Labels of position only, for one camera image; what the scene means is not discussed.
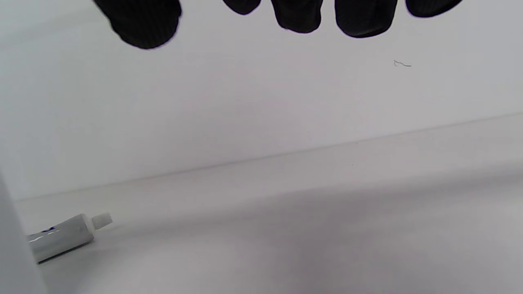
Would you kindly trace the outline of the person's right hand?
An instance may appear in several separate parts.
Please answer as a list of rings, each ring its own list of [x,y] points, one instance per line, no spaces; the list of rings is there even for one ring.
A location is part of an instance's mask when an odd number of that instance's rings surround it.
[[[175,36],[182,17],[179,0],[96,0],[112,30],[125,43],[139,49],[161,47]],[[273,0],[278,25],[306,34],[318,29],[321,0]],[[338,28],[352,38],[369,38],[386,32],[394,19],[396,0],[336,0]]]

